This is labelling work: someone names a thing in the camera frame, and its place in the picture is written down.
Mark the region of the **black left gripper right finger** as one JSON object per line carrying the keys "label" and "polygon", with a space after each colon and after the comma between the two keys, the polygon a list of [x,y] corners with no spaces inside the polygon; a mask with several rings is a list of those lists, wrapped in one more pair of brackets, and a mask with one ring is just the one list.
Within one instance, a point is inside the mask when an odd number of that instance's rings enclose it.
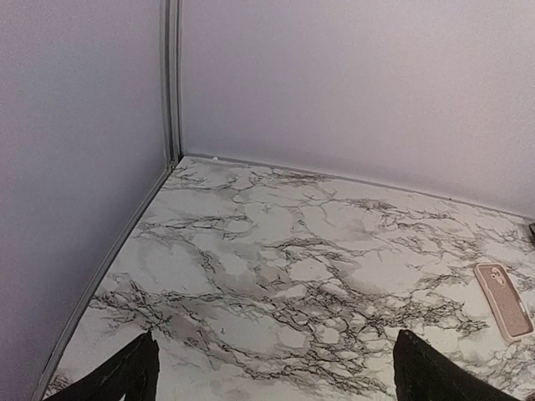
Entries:
{"label": "black left gripper right finger", "polygon": [[401,330],[393,349],[398,400],[513,400],[455,365],[410,330]]}

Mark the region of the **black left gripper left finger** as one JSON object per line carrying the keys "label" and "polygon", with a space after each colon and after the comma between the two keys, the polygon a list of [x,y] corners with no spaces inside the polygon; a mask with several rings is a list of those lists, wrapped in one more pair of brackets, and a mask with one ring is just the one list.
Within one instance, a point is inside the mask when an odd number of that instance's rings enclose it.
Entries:
{"label": "black left gripper left finger", "polygon": [[159,372],[158,343],[151,333],[144,332],[93,372],[49,399],[155,401]]}

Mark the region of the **pink phone case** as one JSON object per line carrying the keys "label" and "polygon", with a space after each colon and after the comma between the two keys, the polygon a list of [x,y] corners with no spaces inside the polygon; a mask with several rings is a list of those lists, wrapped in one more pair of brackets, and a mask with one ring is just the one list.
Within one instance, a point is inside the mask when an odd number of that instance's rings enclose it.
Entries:
{"label": "pink phone case", "polygon": [[506,342],[514,343],[534,333],[527,308],[503,265],[477,264],[474,274]]}

